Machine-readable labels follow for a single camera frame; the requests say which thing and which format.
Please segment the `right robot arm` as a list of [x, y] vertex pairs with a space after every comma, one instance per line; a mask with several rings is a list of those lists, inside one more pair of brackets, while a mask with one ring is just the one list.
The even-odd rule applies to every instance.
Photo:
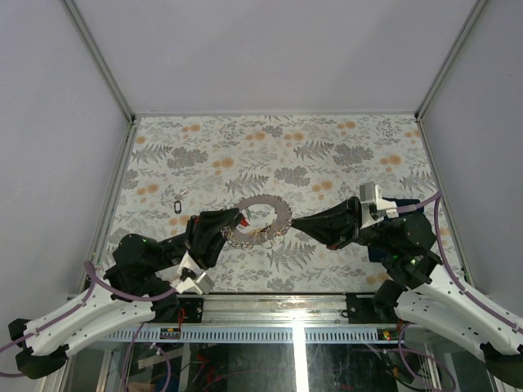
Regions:
[[494, 377], [522, 387], [522, 318], [459, 278], [442, 251], [439, 230], [419, 204], [398, 205], [381, 196], [353, 197], [292, 227], [330, 250], [357, 243], [385, 252], [389, 279], [373, 297], [382, 322], [397, 317], [462, 347]]

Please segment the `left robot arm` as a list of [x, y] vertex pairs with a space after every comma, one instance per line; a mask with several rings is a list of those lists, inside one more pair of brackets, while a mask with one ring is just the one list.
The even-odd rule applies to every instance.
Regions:
[[226, 229], [244, 219], [237, 208], [192, 216], [182, 234], [156, 241], [124, 236], [104, 272], [85, 262], [87, 290], [50, 314], [17, 318], [9, 326], [20, 348], [13, 377], [36, 380], [56, 372], [92, 342], [137, 323], [170, 322], [180, 312], [178, 295], [207, 294], [208, 270], [226, 243]]

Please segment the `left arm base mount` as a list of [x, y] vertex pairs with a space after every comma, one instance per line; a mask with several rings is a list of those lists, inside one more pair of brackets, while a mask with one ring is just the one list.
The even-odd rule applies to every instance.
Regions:
[[151, 323], [201, 323], [204, 299], [198, 296], [179, 297], [175, 310], [164, 309], [150, 320]]

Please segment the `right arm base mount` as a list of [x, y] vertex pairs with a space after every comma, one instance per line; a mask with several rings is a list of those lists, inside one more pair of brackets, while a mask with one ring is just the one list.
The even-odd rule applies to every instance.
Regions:
[[400, 298], [406, 299], [407, 292], [374, 294], [347, 293], [346, 317], [349, 324], [397, 324], [399, 316], [396, 307], [399, 306]]

